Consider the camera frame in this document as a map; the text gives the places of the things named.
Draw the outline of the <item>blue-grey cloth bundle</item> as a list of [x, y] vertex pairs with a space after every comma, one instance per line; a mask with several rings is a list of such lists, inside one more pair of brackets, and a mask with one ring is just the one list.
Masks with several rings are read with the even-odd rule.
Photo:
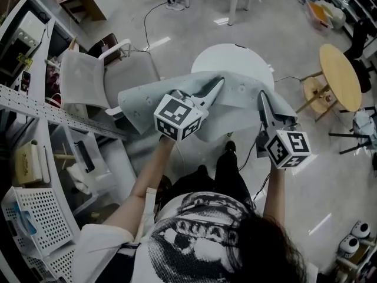
[[355, 134], [369, 137], [371, 144], [367, 148], [377, 151], [377, 112], [372, 114], [367, 109], [357, 111], [352, 125]]

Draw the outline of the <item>clear storage bin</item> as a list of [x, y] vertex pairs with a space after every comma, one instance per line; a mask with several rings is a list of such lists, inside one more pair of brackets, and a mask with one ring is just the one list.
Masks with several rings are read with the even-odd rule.
[[105, 163], [92, 133], [83, 133], [60, 124], [50, 125], [52, 154], [62, 153], [62, 143], [75, 161], [67, 161], [61, 170], [61, 160], [54, 159], [59, 181], [74, 215], [81, 213], [116, 187], [116, 181]]

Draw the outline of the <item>white bag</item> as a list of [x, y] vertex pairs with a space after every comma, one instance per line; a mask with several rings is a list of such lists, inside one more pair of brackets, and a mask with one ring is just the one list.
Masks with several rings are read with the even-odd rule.
[[346, 15], [340, 8], [337, 8], [327, 2], [322, 5], [322, 8], [327, 13], [334, 29], [340, 29], [344, 26], [346, 22]]

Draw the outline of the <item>person's black trousers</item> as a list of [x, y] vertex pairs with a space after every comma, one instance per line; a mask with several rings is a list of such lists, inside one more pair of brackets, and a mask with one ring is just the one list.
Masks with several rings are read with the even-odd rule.
[[191, 192], [216, 192], [237, 200], [252, 209], [252, 199], [237, 167], [237, 156], [226, 150], [217, 160], [215, 178], [208, 175], [204, 165], [178, 181], [169, 189], [168, 200]]

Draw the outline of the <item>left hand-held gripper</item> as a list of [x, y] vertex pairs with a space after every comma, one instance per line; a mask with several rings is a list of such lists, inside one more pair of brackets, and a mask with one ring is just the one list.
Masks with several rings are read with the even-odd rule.
[[223, 88], [224, 77], [214, 77], [198, 92], [188, 96], [180, 90], [165, 94], [154, 111], [155, 128], [162, 135], [180, 142], [200, 129]]

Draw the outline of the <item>wooden box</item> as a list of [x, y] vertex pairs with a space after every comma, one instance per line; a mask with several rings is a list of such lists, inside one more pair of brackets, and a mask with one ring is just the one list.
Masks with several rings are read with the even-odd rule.
[[36, 140], [31, 140], [16, 149], [14, 164], [16, 181], [20, 185], [42, 181], [38, 142]]

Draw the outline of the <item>black stand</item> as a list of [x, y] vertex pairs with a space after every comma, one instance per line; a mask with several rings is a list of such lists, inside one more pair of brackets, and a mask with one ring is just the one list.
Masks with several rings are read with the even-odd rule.
[[[374, 112], [377, 112], [377, 105], [364, 107], [362, 109], [367, 109], [367, 111], [369, 111], [373, 114]], [[358, 149], [361, 149], [361, 148], [366, 148], [366, 149], [370, 150], [369, 148], [367, 148], [367, 145], [371, 144], [369, 137], [364, 136], [364, 135], [360, 135], [360, 134], [355, 134], [354, 130], [353, 130], [353, 125], [352, 125], [352, 128], [349, 130], [349, 133], [329, 133], [328, 135], [330, 137], [356, 139], [358, 141], [358, 144], [356, 146], [351, 147], [351, 148], [346, 149], [346, 150], [340, 151], [339, 152], [340, 155], [350, 153], [350, 152], [354, 152], [354, 151], [357, 151]]]

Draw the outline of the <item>wooden mallet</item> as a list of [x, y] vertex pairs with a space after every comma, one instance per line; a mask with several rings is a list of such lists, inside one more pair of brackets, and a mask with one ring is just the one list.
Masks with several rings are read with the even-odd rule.
[[62, 153], [54, 153], [54, 159], [62, 161], [61, 170], [64, 170], [67, 164], [67, 161], [75, 161], [75, 156], [67, 153], [64, 143], [62, 143], [61, 151]]

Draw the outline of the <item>wooden rack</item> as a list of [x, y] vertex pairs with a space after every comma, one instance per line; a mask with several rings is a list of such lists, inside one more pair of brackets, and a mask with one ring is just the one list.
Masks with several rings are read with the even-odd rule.
[[350, 258], [338, 248], [336, 263], [345, 274], [344, 283], [377, 283], [377, 237], [359, 239], [359, 249]]

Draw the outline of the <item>person's right forearm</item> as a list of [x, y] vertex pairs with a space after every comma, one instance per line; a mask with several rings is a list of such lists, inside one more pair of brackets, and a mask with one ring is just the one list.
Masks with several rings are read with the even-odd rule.
[[277, 169], [273, 164], [263, 211], [264, 218], [273, 218], [281, 225], [285, 223], [285, 170]]

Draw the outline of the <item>white metal shelf rack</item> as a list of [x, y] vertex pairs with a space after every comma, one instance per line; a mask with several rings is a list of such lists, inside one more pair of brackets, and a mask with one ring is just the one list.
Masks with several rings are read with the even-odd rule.
[[[27, 2], [27, 0], [20, 0], [12, 9], [5, 20], [4, 23], [0, 27], [0, 39], [4, 36], [6, 29], [10, 26], [11, 21], [13, 20], [13, 17], [16, 15], [18, 11], [21, 10], [22, 3]], [[63, 23], [61, 23], [58, 18], [50, 12], [50, 9], [48, 9], [40, 0], [31, 0], [32, 3], [35, 3], [37, 7], [41, 8], [43, 12], [45, 12], [47, 15], [49, 15], [52, 19], [55, 21], [57, 20], [58, 24], [61, 24], [61, 28], [64, 29], [65, 26]], [[102, 136], [105, 138], [105, 146], [107, 146], [107, 143], [110, 142], [110, 144], [115, 144], [115, 141], [119, 143], [117, 146], [115, 146], [115, 149], [120, 149], [120, 152], [124, 151], [123, 155], [120, 155], [118, 159], [115, 159], [116, 162], [120, 162], [120, 164], [110, 164], [110, 166], [115, 166], [115, 170], [119, 170], [118, 172], [121, 173], [120, 178], [118, 176], [115, 176], [116, 180], [115, 182], [118, 183], [114, 189], [111, 189], [110, 193], [112, 194], [112, 197], [117, 203], [121, 203], [121, 201], [124, 200], [127, 195], [123, 192], [123, 189], [121, 187], [126, 186], [125, 182], [120, 183], [121, 179], [123, 178], [129, 178], [133, 179], [133, 182], [135, 181], [135, 173], [134, 170], [129, 162], [127, 153], [125, 151], [124, 145], [122, 141], [126, 141], [125, 138], [125, 132], [121, 131], [120, 129], [115, 128], [115, 124], [111, 122], [110, 124], [107, 124], [105, 122], [97, 122], [91, 119], [86, 119], [85, 117], [80, 117], [75, 114], [67, 113], [64, 109], [53, 107], [50, 104], [45, 103], [44, 98], [37, 98], [34, 99], [33, 96], [22, 96], [21, 94], [18, 95], [14, 90], [11, 90], [10, 88], [0, 85], [0, 107], [3, 108], [6, 111], [14, 111], [19, 114], [24, 114], [26, 116], [31, 116], [35, 119], [38, 119], [36, 124], [47, 124], [54, 123], [54, 124], [63, 124], [66, 125], [72, 129], [76, 129], [78, 131], [84, 131], [84, 132], [92, 132], [94, 133], [94, 136]], [[5, 187], [11, 186], [11, 180], [10, 180], [10, 166], [5, 166], [5, 163], [2, 164], [0, 162], [0, 170], [5, 170], [5, 174], [0, 173], [0, 202], [3, 198], [3, 196], [6, 194], [9, 188], [5, 190]], [[67, 223], [70, 226], [70, 229], [72, 233], [74, 234], [74, 240], [76, 240], [77, 234], [80, 234], [79, 228], [77, 226], [77, 223], [74, 219], [74, 216], [69, 209], [68, 202], [64, 196], [62, 187], [60, 182], [58, 183], [58, 176], [52, 179], [51, 174], [51, 183], [53, 184], [53, 188], [55, 188], [55, 194], [58, 199], [59, 206], [61, 207], [65, 218], [67, 220]], [[5, 233], [5, 226], [4, 230], [0, 232], [0, 283], [27, 283], [27, 282], [34, 282], [35, 277], [32, 274], [32, 272], [28, 269], [26, 269], [26, 264], [24, 262], [20, 262], [21, 264], [19, 266], [16, 266], [16, 260], [18, 258], [21, 259], [20, 254], [15, 253], [15, 249], [12, 248], [12, 253], [10, 253], [10, 247], [9, 252], [6, 250], [6, 255], [4, 256], [4, 253], [1, 251], [1, 247], [3, 246], [10, 246], [10, 237], [11, 233], [10, 230], [7, 228], [7, 233]]]

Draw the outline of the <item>black office chair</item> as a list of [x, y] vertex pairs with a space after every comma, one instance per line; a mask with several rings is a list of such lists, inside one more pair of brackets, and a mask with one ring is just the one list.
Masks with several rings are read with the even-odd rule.
[[352, 45], [343, 53], [355, 70], [362, 93], [367, 93], [372, 88], [369, 73], [374, 71], [377, 74], [377, 68], [373, 64], [370, 67], [366, 67], [361, 60], [368, 37], [368, 28], [368, 20], [360, 19], [353, 29]]

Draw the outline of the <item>white perforated basket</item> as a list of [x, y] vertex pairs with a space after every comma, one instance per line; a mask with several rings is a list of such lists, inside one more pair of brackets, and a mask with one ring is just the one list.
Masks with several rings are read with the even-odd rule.
[[51, 188], [11, 187], [1, 201], [19, 251], [44, 258], [73, 240], [73, 234]]
[[22, 254], [39, 283], [74, 283], [71, 274], [75, 245], [66, 245], [44, 258]]

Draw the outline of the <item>person's left forearm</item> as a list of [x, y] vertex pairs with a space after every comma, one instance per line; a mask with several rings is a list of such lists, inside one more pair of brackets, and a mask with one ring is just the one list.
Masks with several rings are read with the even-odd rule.
[[175, 141], [168, 137], [163, 136], [160, 139], [152, 157], [140, 172], [129, 197], [104, 225], [125, 229], [132, 236], [136, 236], [145, 208], [147, 189], [158, 188], [174, 145]]

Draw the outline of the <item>brown bag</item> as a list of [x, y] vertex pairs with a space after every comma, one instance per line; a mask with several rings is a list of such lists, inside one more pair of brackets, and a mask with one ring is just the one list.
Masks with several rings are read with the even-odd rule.
[[[99, 40], [97, 43], [95, 43], [87, 52], [88, 55], [92, 57], [98, 58], [102, 53], [106, 52], [113, 46], [118, 44], [118, 41], [113, 33], [108, 34], [103, 39]], [[117, 50], [114, 51], [112, 54], [106, 56], [104, 58], [104, 65], [108, 66], [113, 61], [121, 58], [121, 51]]]

